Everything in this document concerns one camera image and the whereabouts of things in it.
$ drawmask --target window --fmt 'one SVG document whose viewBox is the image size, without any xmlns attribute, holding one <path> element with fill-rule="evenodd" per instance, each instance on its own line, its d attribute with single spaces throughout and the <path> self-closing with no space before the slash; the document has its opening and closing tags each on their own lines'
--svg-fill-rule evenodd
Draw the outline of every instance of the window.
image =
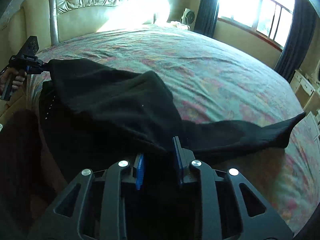
<svg viewBox="0 0 320 240">
<path fill-rule="evenodd" d="M 218 17 L 244 25 L 284 47 L 294 0 L 219 0 Z"/>
</svg>

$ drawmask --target person's leg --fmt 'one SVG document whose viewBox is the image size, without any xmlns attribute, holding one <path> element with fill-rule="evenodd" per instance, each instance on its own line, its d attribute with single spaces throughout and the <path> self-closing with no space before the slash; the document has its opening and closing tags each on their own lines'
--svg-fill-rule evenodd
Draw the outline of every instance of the person's leg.
<svg viewBox="0 0 320 240">
<path fill-rule="evenodd" d="M 46 202 L 55 197 L 43 182 L 38 122 L 31 111 L 16 112 L 3 127 L 0 149 L 0 194 L 16 221 L 28 228 L 32 225 L 31 194 L 40 195 Z"/>
</svg>

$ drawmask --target silver headboard trim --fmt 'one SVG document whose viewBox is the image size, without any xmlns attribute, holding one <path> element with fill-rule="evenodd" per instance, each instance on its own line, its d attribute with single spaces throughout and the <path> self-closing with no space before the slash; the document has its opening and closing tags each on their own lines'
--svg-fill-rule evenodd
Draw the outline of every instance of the silver headboard trim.
<svg viewBox="0 0 320 240">
<path fill-rule="evenodd" d="M 49 0 L 49 14 L 51 46 L 53 46 L 59 43 L 56 0 Z"/>
</svg>

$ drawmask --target fan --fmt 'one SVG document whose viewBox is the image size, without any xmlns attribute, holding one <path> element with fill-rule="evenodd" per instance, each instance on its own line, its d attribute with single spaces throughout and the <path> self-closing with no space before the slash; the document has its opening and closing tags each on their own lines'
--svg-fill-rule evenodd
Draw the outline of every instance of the fan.
<svg viewBox="0 0 320 240">
<path fill-rule="evenodd" d="M 190 25 L 195 20 L 195 12 L 190 9 L 185 9 L 180 22 L 182 24 Z"/>
</svg>

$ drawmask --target window sill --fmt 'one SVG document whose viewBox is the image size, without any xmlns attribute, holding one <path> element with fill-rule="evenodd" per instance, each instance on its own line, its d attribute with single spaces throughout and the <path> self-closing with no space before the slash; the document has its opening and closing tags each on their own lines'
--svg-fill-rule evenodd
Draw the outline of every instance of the window sill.
<svg viewBox="0 0 320 240">
<path fill-rule="evenodd" d="M 254 32 L 254 31 L 250 30 L 249 28 L 243 27 L 243 26 L 241 26 L 241 25 L 239 25 L 239 24 L 237 24 L 235 22 L 231 22 L 231 21 L 223 19 L 223 18 L 218 18 L 218 21 L 228 23 L 228 24 L 230 24 L 232 26 L 238 27 L 239 29 L 244 30 L 244 31 L 246 31 L 246 32 L 258 37 L 259 39 L 261 39 L 261 40 L 265 41 L 266 43 L 270 44 L 272 47 L 274 47 L 275 49 L 279 50 L 280 52 L 282 52 L 282 50 L 283 50 L 282 47 L 280 47 L 278 44 L 276 44 L 272 40 L 268 39 L 263 34 L 259 34 L 258 32 Z"/>
</svg>

